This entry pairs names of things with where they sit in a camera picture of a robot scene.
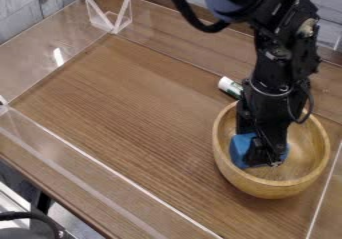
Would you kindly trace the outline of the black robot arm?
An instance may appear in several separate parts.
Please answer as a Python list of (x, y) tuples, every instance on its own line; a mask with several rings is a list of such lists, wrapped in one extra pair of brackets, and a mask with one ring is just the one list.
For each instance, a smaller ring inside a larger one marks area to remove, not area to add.
[(318, 72), (318, 8), (310, 0), (204, 0), (217, 21), (205, 24), (187, 0), (172, 0), (189, 25), (216, 33), (244, 22), (254, 31), (256, 63), (242, 81), (236, 134), (230, 156), (242, 168), (280, 165), (288, 156), (287, 129), (314, 109), (310, 75)]

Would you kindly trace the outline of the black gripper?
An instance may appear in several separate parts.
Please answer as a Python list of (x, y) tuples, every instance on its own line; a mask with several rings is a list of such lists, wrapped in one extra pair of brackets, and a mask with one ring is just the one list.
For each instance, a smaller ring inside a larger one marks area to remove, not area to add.
[(314, 99), (310, 80), (299, 80), (287, 85), (284, 91), (270, 92), (248, 78), (243, 80), (242, 97), (236, 104), (236, 133), (256, 133), (244, 155), (248, 167), (278, 167), (287, 158), (287, 129), (291, 123), (302, 124), (304, 104), (312, 112)]

